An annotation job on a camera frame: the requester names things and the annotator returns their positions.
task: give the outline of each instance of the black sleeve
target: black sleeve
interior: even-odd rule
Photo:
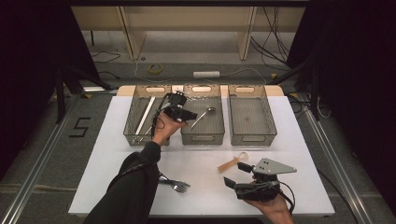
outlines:
[[[146,223],[157,191],[159,170],[157,161],[161,158],[161,148],[149,142],[143,150],[132,153],[123,162],[119,175],[113,179],[100,202],[85,218],[84,223]],[[150,164],[132,170],[139,164]]]

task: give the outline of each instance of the spoon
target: spoon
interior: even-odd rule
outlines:
[[[191,131],[192,128],[195,126],[195,124],[197,124],[197,122],[207,113],[207,111],[215,111],[215,110],[216,110],[216,108],[213,107],[213,106],[207,107],[207,108],[206,108],[206,111],[204,112],[204,114],[202,114],[202,115],[191,125],[190,131]]]
[[[223,173],[229,168],[235,166],[239,161],[247,161],[247,160],[248,160],[248,154],[246,152],[241,152],[238,157],[233,157],[231,161],[227,161],[226,163],[219,166],[218,167],[219,173]]]

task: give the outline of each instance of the person's right hand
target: person's right hand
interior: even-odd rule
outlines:
[[[168,139],[172,134],[174,134],[179,128],[186,127],[187,122],[181,121],[177,122],[173,119],[169,118],[163,112],[157,118],[157,124],[155,126],[154,137],[152,141],[162,146],[163,143]]]
[[[291,219],[289,208],[286,205],[286,200],[277,194],[276,197],[268,202],[257,202],[244,200],[246,203],[258,208],[266,217],[273,223],[289,224],[294,223]]]

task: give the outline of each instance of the white table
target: white table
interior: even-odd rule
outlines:
[[[246,151],[250,165],[269,158],[297,168],[297,173],[278,175],[294,192],[294,215],[328,216],[334,213],[329,197],[320,181],[297,120],[287,97],[268,97],[277,136],[270,147],[231,146],[227,98],[222,97],[226,133],[222,146],[183,146],[180,132],[171,137],[170,145],[162,148],[160,170],[172,179],[191,185],[180,194],[169,186],[159,185],[150,215],[152,217],[248,217],[261,216],[252,206],[236,199],[232,189],[224,185],[227,176],[237,183],[249,183],[252,174],[233,167],[219,174],[217,167],[241,151]],[[123,135],[132,97],[113,97],[98,135],[92,155],[75,198],[69,209],[72,215],[86,216],[106,192],[111,179],[118,173],[123,160],[133,151]],[[282,186],[286,195],[290,191]]]

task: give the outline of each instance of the power strip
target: power strip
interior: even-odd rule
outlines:
[[[220,77],[219,71],[211,71],[211,72],[193,72],[192,75],[195,78],[207,78],[207,77]]]

